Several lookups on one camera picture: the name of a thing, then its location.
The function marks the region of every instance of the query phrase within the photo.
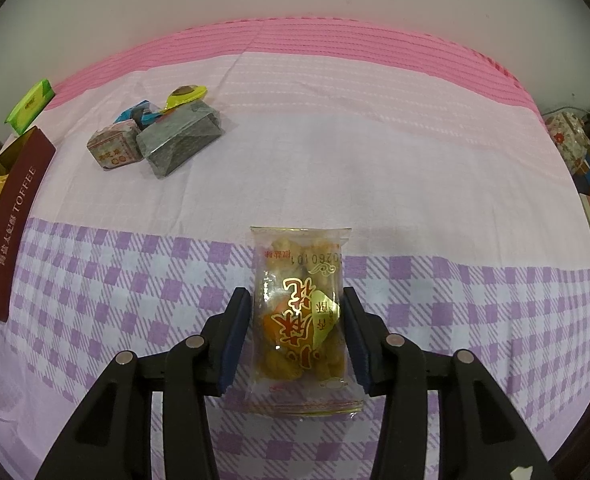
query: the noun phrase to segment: paper wrapped candy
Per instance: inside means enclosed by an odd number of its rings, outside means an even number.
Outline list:
[[[137,135],[137,124],[129,119],[95,133],[86,147],[104,170],[112,170],[143,158],[137,146]]]
[[[224,132],[219,113],[201,100],[178,106],[137,137],[156,176],[166,176]]]

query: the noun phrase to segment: clear plastic wrapper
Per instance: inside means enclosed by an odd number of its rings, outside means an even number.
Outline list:
[[[350,229],[252,227],[253,366],[247,407],[324,415],[361,409],[341,330],[342,245]]]
[[[546,127],[570,173],[586,174],[588,164],[584,160],[588,139],[581,120],[569,112],[560,112],[546,119]]]
[[[198,99],[166,112],[137,136],[137,144],[161,178],[219,139],[219,125],[219,112]]]

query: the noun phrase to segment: purple plaid pattern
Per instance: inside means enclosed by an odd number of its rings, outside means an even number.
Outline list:
[[[22,241],[10,320],[0,330],[28,370],[72,402],[120,350],[147,355],[171,348],[222,311],[235,286],[253,282],[253,250],[235,244],[37,219],[29,220]],[[344,271],[345,284],[392,332],[433,351],[472,349],[531,430],[544,428],[590,387],[590,269],[347,256]],[[369,477],[381,399],[366,400],[353,418],[256,416],[243,412],[248,375],[242,359],[227,394],[208,400],[222,478],[301,478],[313,470],[316,478]],[[432,476],[435,399],[429,398],[429,411]],[[153,469],[161,478],[159,409],[152,426]]]

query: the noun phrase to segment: bed sheet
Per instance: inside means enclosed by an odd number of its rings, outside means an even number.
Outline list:
[[[226,134],[165,179],[104,172],[91,134],[204,84]],[[590,231],[528,93],[475,51],[333,19],[189,29],[56,86],[57,146],[0,323],[0,460],[30,479],[122,349],[199,332],[252,286],[250,225],[350,226],[344,281],[424,349],[471,348],[547,456],[590,400]],[[383,402],[352,416],[245,413],[248,348],[208,406],[223,479],[368,478]],[[438,462],[429,398],[427,477]],[[163,476],[160,399],[153,469]]]

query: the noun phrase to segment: pink stripe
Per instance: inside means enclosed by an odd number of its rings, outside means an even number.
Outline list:
[[[243,20],[182,30],[80,70],[56,86],[48,108],[130,72],[243,52],[330,56],[404,68],[537,112],[508,70],[470,48],[428,34],[335,18]]]

